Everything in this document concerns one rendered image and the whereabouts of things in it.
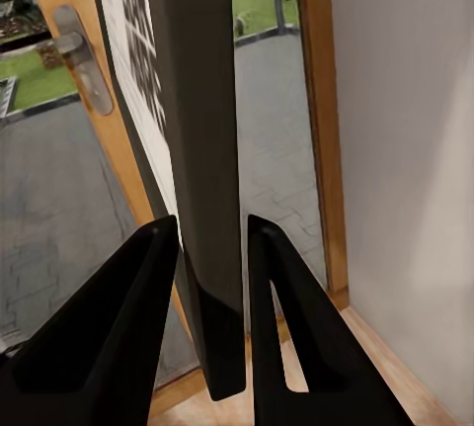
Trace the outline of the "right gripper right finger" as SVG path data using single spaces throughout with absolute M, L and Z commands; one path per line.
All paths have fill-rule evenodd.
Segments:
M 286 233 L 248 217 L 255 426 L 413 426 Z M 308 392 L 286 386 L 271 281 Z

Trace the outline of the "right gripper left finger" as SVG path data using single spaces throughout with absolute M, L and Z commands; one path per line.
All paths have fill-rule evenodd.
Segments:
M 178 252 L 174 214 L 139 226 L 0 369 L 0 426 L 147 426 Z

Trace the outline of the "poster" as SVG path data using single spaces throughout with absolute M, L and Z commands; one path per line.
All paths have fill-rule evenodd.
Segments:
M 95 0 L 154 220 L 211 399 L 246 389 L 232 0 Z

